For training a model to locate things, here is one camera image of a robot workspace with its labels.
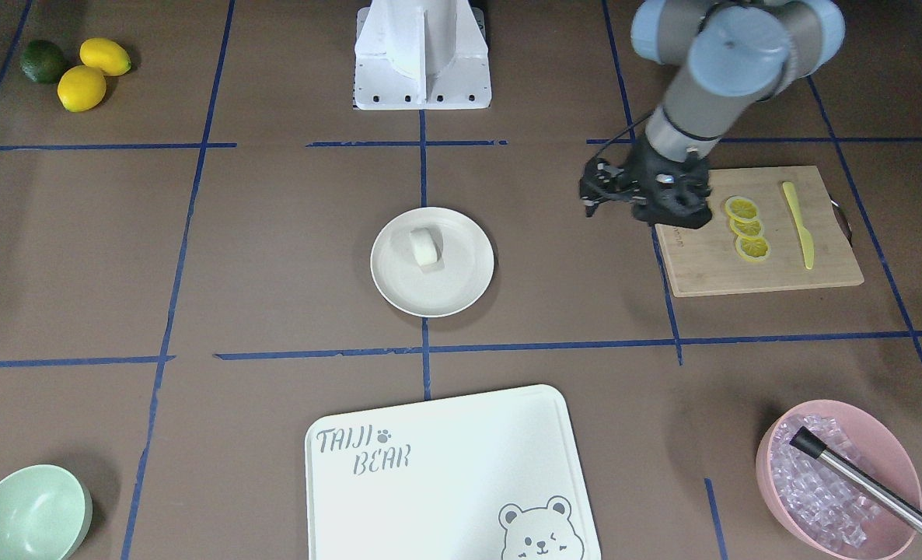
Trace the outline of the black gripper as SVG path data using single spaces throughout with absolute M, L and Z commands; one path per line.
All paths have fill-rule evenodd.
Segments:
M 649 226 L 699 229 L 713 219 L 707 198 L 709 166 L 696 148 L 683 152 L 682 162 L 660 155 L 646 138 L 630 152 L 632 216 Z

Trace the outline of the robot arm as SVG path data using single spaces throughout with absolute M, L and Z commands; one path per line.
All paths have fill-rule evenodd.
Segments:
M 831 1 L 642 2 L 633 49 L 677 73 L 626 159 L 635 219 L 705 226 L 711 150 L 753 103 L 826 64 L 846 30 Z

